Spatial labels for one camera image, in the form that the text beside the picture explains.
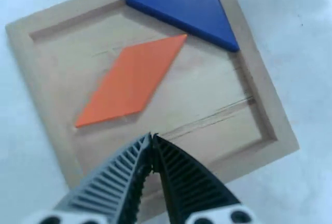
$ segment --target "orange parallelogram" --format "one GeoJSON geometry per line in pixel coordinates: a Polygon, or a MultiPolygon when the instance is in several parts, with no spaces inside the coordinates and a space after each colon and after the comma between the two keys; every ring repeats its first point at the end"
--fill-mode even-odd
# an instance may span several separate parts
{"type": "Polygon", "coordinates": [[[143,110],[186,37],[184,34],[124,48],[75,126],[79,128],[143,110]]]}

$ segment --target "wooden frame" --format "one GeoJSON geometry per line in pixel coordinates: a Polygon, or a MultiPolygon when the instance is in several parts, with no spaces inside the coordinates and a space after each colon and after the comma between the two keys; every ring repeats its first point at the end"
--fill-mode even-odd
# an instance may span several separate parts
{"type": "MultiPolygon", "coordinates": [[[[13,50],[70,187],[77,185],[85,173],[77,160],[72,144],[67,140],[68,127],[64,128],[59,119],[53,117],[50,96],[44,92],[43,82],[39,79],[41,72],[38,70],[36,59],[39,54],[34,41],[49,33],[66,29],[75,21],[84,21],[98,12],[107,12],[114,5],[120,4],[120,1],[70,0],[6,26],[13,50]]],[[[240,46],[240,52],[229,55],[240,61],[246,83],[251,88],[252,96],[248,97],[244,104],[250,106],[255,103],[266,128],[264,142],[244,144],[237,147],[236,152],[232,150],[209,163],[209,168],[224,182],[228,182],[299,147],[237,0],[220,1],[240,46]]],[[[174,132],[178,131],[166,133],[165,136],[171,138],[174,132]]],[[[158,198],[157,193],[154,192],[149,199],[158,198]]]]}

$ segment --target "white table surface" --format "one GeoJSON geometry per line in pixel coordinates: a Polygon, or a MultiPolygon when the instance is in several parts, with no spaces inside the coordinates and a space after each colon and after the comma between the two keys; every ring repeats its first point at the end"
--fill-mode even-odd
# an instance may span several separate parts
{"type": "MultiPolygon", "coordinates": [[[[4,26],[66,0],[0,0],[0,222],[68,191],[4,26]]],[[[239,0],[301,150],[227,186],[265,223],[332,223],[332,0],[239,0]]],[[[155,222],[162,222],[160,217],[155,222]]]]}

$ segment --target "wooden tray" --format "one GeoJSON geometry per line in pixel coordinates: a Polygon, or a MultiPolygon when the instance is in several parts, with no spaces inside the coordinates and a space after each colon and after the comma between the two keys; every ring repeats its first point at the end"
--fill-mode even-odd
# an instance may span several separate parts
{"type": "MultiPolygon", "coordinates": [[[[196,157],[223,182],[298,149],[237,0],[220,1],[240,52],[227,53],[188,36],[141,114],[81,129],[74,127],[79,112],[123,47],[182,31],[123,0],[71,0],[7,25],[70,187],[149,131],[196,157]]],[[[157,177],[146,186],[142,209],[151,216],[158,205],[163,210],[162,194],[157,177]]]]}

